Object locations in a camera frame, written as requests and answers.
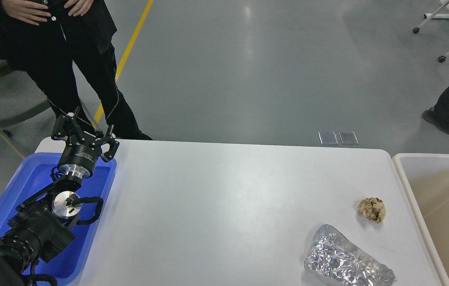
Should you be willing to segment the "person's right hand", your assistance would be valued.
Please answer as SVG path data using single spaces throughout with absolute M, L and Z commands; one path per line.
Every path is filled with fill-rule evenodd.
M 29 0 L 2 0 L 1 5 L 7 16 L 35 26 L 52 16 L 46 5 Z

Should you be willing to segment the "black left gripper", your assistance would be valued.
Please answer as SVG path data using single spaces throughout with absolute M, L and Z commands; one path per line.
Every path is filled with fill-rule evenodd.
M 57 117 L 52 130 L 52 140 L 65 142 L 65 148 L 58 162 L 57 169 L 63 174 L 76 173 L 86 179 L 94 173 L 98 158 L 104 162 L 114 159 L 120 143 L 114 136 L 115 125 L 109 125 L 106 132 L 96 130 L 96 137 L 83 134 L 77 115 L 81 109 Z

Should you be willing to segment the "person's left hand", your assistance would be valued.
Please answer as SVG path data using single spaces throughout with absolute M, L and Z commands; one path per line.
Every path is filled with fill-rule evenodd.
M 94 0 L 68 0 L 64 8 L 68 9 L 68 16 L 83 16 L 90 10 L 93 3 Z

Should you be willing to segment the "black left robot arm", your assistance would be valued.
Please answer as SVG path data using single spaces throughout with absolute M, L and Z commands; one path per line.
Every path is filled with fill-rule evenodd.
M 0 236 L 0 286 L 35 286 L 44 281 L 51 286 L 57 279 L 36 274 L 40 261 L 50 262 L 75 239 L 74 226 L 89 226 L 102 213 L 102 197 L 80 197 L 83 180 L 92 177 L 98 159 L 111 161 L 118 148 L 115 126 L 95 134 L 84 132 L 77 122 L 80 109 L 57 117 L 51 138 L 64 141 L 65 148 L 52 183 L 16 206 L 7 222 L 10 230 Z

